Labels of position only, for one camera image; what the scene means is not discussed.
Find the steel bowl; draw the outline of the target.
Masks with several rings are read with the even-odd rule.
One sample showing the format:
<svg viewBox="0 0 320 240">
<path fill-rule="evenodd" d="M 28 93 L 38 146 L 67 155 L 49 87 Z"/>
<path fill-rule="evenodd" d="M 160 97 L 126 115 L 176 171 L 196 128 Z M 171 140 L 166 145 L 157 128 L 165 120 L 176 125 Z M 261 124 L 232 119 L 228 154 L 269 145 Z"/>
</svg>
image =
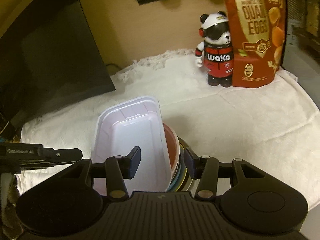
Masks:
<svg viewBox="0 0 320 240">
<path fill-rule="evenodd" d="M 180 177 L 181 182 L 179 183 L 178 192 L 181 191 L 190 191 L 190 188 L 193 184 L 193 179 L 189 176 L 189 173 L 187 171 L 187 168 L 184 164 L 184 150 L 185 148 L 189 147 L 189 145 L 180 137 L 178 137 L 179 143 L 180 143 L 180 161 L 181 161 L 181 171 L 180 171 Z"/>
</svg>

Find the white bowl blue outside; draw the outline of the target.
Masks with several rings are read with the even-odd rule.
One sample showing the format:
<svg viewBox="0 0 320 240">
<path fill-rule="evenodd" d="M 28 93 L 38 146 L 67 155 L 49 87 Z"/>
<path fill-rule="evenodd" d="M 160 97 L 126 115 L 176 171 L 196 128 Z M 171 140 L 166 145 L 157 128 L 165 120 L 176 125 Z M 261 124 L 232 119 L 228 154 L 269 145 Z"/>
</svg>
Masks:
<svg viewBox="0 0 320 240">
<path fill-rule="evenodd" d="M 168 188 L 168 191 L 169 192 L 178 191 L 184 182 L 185 176 L 186 176 L 186 168 L 184 165 L 182 165 L 178 176 L 172 181 L 172 183 Z"/>
</svg>

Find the white rectangular plastic container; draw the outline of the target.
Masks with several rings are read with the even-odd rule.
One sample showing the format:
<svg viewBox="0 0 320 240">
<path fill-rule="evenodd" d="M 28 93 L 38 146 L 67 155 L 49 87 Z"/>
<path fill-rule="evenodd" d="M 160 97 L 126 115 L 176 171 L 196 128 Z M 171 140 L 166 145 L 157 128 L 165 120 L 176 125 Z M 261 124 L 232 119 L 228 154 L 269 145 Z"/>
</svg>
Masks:
<svg viewBox="0 0 320 240">
<path fill-rule="evenodd" d="M 141 161 L 131 180 L 133 191 L 167 191 L 171 182 L 171 165 L 159 102 L 152 96 L 141 96 L 100 114 L 94 134 L 91 159 L 103 163 L 113 156 L 126 156 L 133 147 L 141 149 Z"/>
</svg>

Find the red plastic container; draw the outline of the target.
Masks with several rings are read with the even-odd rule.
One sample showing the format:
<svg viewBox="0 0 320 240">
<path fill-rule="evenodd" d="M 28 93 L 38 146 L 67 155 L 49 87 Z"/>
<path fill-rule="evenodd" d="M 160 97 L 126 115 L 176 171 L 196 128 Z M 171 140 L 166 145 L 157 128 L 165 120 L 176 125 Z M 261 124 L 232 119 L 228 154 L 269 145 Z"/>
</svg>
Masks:
<svg viewBox="0 0 320 240">
<path fill-rule="evenodd" d="M 180 144 L 176 132 L 166 124 L 163 124 L 163 127 L 169 153 L 171 178 L 174 178 L 180 159 Z"/>
</svg>

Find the white textured cloth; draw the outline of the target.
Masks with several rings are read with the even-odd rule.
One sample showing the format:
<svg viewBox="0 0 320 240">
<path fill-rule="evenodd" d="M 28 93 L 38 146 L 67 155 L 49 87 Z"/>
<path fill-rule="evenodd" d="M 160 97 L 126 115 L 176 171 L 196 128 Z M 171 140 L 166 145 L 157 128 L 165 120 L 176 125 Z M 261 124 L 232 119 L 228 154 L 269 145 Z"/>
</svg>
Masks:
<svg viewBox="0 0 320 240">
<path fill-rule="evenodd" d="M 191 51 L 181 49 L 135 62 L 111 79 L 115 91 L 26 123 L 21 142 L 79 148 L 87 158 L 99 115 L 150 95 L 197 154 L 245 159 L 298 190 L 310 208 L 319 204 L 319 109 L 287 71 L 260 88 L 212 87 Z"/>
</svg>

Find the black monitor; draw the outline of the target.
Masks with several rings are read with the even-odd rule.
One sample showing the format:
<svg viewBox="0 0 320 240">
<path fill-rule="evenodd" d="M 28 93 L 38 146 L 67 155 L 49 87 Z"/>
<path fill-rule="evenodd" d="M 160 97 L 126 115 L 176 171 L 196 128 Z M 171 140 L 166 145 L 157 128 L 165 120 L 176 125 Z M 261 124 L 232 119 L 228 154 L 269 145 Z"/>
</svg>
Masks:
<svg viewBox="0 0 320 240">
<path fill-rule="evenodd" d="M 16 128 L 113 90 L 79 0 L 33 0 L 1 38 L 1 115 Z"/>
</svg>

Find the grey computer case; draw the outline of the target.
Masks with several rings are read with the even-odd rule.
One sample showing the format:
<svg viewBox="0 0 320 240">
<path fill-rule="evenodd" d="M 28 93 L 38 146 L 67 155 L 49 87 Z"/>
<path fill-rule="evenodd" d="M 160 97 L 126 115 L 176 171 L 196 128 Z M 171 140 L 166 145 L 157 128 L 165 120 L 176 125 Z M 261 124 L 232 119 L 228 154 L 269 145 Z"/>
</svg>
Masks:
<svg viewBox="0 0 320 240">
<path fill-rule="evenodd" d="M 319 0 L 286 0 L 283 67 L 319 104 Z"/>
</svg>

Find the red quail eggs bag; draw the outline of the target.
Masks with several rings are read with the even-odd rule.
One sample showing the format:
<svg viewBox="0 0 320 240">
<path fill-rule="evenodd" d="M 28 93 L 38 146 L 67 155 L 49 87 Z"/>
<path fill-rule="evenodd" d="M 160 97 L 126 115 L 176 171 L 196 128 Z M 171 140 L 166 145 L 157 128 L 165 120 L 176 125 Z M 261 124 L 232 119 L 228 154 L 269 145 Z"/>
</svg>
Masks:
<svg viewBox="0 0 320 240">
<path fill-rule="evenodd" d="M 232 85 L 271 83 L 285 43 L 285 0 L 225 0 L 234 51 Z"/>
</svg>

